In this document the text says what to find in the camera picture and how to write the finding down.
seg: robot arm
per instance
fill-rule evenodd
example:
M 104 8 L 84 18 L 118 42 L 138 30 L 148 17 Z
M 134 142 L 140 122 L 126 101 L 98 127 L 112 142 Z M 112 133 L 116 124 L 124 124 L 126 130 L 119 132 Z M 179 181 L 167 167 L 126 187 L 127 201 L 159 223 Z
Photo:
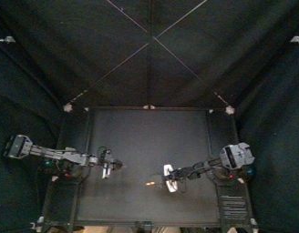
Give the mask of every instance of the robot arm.
M 226 170 L 237 170 L 253 163 L 254 157 L 250 151 L 250 145 L 239 143 L 229 145 L 223 148 L 221 156 L 205 162 L 197 163 L 191 167 L 183 167 L 172 170 L 171 165 L 164 166 L 163 182 L 167 183 L 170 192 L 176 191 L 176 181 L 185 179 L 201 178 L 201 175 L 210 171 L 214 167 L 225 168 Z
M 40 147 L 33 145 L 32 140 L 27 136 L 13 136 L 7 144 L 4 156 L 24 159 L 29 155 L 52 160 L 67 160 L 68 162 L 78 164 L 80 167 L 102 166 L 104 168 L 103 178 L 110 177 L 111 170 L 119 170 L 123 167 L 123 163 L 112 158 L 112 153 L 108 149 L 106 149 L 98 157 L 95 155 L 80 153 L 70 147 L 64 150 Z

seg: black fabric backdrop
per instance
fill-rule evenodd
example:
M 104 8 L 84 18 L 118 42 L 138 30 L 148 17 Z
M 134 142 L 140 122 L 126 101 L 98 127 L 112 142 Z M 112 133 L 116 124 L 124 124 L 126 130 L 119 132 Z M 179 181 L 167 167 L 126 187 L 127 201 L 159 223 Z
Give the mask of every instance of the black fabric backdrop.
M 5 35 L 1 26 L 0 21 L 0 35 Z M 7 140 L 24 134 L 36 144 L 55 147 L 60 133 L 61 110 L 36 77 L 41 73 L 23 48 L 0 46 L 0 232 L 29 232 L 47 188 L 36 161 L 3 159 Z
M 257 157 L 254 214 L 267 232 L 299 232 L 299 45 L 282 48 L 257 79 L 238 109 L 241 139 Z
M 299 232 L 299 1 L 0 1 L 0 156 L 8 136 L 55 147 L 61 106 L 238 109 L 241 139 L 257 156 L 254 214 L 269 232 Z M 0 232 L 36 220 L 35 169 L 0 157 Z

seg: black enclosure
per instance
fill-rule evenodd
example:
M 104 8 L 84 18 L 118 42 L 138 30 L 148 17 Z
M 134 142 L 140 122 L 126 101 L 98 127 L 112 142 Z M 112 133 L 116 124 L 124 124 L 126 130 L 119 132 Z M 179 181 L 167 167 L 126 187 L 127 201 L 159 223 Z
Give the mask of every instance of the black enclosure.
M 187 183 L 186 194 L 172 196 L 171 205 L 170 193 L 143 182 L 167 162 L 182 167 L 215 157 L 223 146 L 238 143 L 237 128 L 255 156 L 249 190 L 259 229 L 299 232 L 296 37 L 299 0 L 0 0 L 0 232 L 32 232 L 47 194 L 48 223 L 70 231 L 74 222 L 131 226 L 135 219 L 154 221 L 151 208 L 160 215 L 181 209 L 190 216 L 163 216 L 156 224 L 227 226 L 218 218 L 223 209 L 214 208 L 225 204 L 225 195 L 237 195 L 250 216 L 247 188 L 231 193 L 205 175 Z M 237 126 L 227 106 L 235 108 Z M 190 121 L 176 124 L 186 117 Z M 63 178 L 48 186 L 39 159 L 1 158 L 17 134 L 43 147 L 92 153 L 110 144 L 126 168 L 102 180 L 95 167 L 88 182 Z

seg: small object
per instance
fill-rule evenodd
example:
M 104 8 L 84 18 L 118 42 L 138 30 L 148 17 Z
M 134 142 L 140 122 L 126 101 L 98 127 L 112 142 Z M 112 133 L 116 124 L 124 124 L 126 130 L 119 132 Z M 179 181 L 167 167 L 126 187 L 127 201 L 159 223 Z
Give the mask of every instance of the small object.
M 147 110 L 147 109 L 155 110 L 155 108 L 156 108 L 156 107 L 152 106 L 152 105 L 146 105 L 146 106 L 143 106 L 143 109 L 146 109 L 146 110 Z
M 150 182 L 146 183 L 147 186 L 152 186 L 154 184 L 155 184 L 154 181 L 150 181 Z
M 63 106 L 64 112 L 70 113 L 74 110 L 74 106 L 71 105 L 71 103 L 68 103 L 67 105 Z
M 233 114 L 235 114 L 235 108 L 233 108 L 231 106 L 227 106 L 226 109 L 225 109 L 225 112 L 226 112 L 229 115 L 233 115 Z
M 59 179 L 57 176 L 52 176 L 52 178 L 51 178 L 52 182 L 55 182 L 57 179 Z
M 8 43 L 16 43 L 16 40 L 12 36 L 8 36 L 7 39 L 5 39 L 5 42 Z
M 0 42 L 1 43 L 16 43 L 16 40 L 15 40 L 15 38 L 9 35 L 5 39 L 0 39 Z
M 299 35 L 293 37 L 292 43 L 298 43 L 299 44 Z

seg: diagonal cable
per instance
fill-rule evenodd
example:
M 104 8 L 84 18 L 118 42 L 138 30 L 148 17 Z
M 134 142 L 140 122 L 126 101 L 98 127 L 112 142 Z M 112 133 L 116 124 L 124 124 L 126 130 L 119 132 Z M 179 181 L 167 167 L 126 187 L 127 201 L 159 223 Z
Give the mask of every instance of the diagonal cable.
M 156 40 L 156 42 L 163 46 L 163 48 L 168 51 L 168 53 L 172 55 L 172 57 L 176 59 L 176 61 L 185 66 L 185 68 L 191 72 L 191 74 L 201 80 L 203 81 L 203 79 L 198 76 L 198 74 L 193 71 L 193 69 L 186 65 L 186 63 L 183 62 L 183 60 L 171 52 L 171 50 L 164 46 L 164 44 L 156 39 L 156 37 L 154 37 L 154 39 Z M 218 92 L 215 90 L 211 90 L 211 92 L 217 95 L 217 97 L 225 102 L 225 104 L 227 106 L 230 106 L 230 104 L 227 103 L 227 101 L 223 99 L 223 97 L 218 94 Z
M 144 44 L 102 78 L 99 78 L 99 80 L 70 101 L 70 104 L 74 103 L 76 99 L 80 98 L 91 90 L 91 88 L 94 88 L 104 80 L 104 78 L 107 78 L 118 70 L 118 68 L 122 67 L 136 56 L 136 54 L 139 54 L 139 52 L 147 46 L 148 46 L 148 43 Z
M 174 56 L 174 58 L 178 60 L 178 62 L 185 66 L 185 68 L 191 72 L 191 74 L 201 80 L 202 78 L 198 76 L 198 74 L 193 71 L 193 69 L 186 65 L 186 63 L 182 61 L 182 59 L 170 51 L 170 49 L 163 45 L 163 43 L 158 40 L 158 38 L 160 36 L 163 36 L 167 31 L 170 31 L 175 25 L 178 25 L 181 23 L 181 21 L 183 21 L 183 19 L 190 16 L 197 10 L 198 8 L 201 8 L 209 0 L 205 0 L 202 3 L 199 3 L 197 5 L 197 7 L 171 25 L 167 27 L 167 29 L 156 36 L 154 37 L 154 40 L 158 41 L 158 43 L 164 47 L 164 49 L 168 51 L 168 53 Z M 143 26 L 128 16 L 128 14 L 123 11 L 123 9 L 120 9 L 115 3 L 111 0 L 107 0 L 107 2 L 114 6 L 114 8 L 130 19 L 130 21 L 148 34 L 148 31 L 143 28 Z M 91 88 L 94 88 L 99 82 L 102 82 L 104 80 L 104 78 L 107 78 L 111 73 L 114 73 L 116 71 L 116 69 L 150 45 L 150 42 L 140 47 L 136 52 L 71 100 L 70 103 L 74 103 L 76 101 L 78 98 L 80 98 L 90 90 Z M 217 97 L 226 103 L 226 105 L 229 106 L 229 103 L 225 101 L 225 99 L 222 98 L 222 96 L 213 90 L 213 93 L 217 95 Z
M 159 38 L 162 35 L 164 35 L 166 32 L 170 31 L 170 29 L 174 28 L 174 26 L 178 25 L 178 24 L 181 23 L 181 21 L 183 21 L 183 19 L 185 19 L 189 15 L 191 15 L 191 14 L 207 3 L 207 1 L 209 1 L 209 0 L 205 0 L 202 3 L 199 3 L 199 4 L 194 7 L 194 9 L 193 9 L 191 11 L 189 11 L 189 13 L 186 13 L 185 16 L 181 17 L 181 18 L 174 22 L 174 24 L 171 24 L 171 25 L 166 28 L 166 30 L 156 36 L 156 38 Z
M 146 32 L 147 30 L 142 27 L 142 25 L 126 14 L 126 12 L 123 11 L 123 9 L 120 9 L 115 3 L 111 0 L 107 0 L 107 2 L 116 8 L 116 10 L 134 22 L 134 24 Z

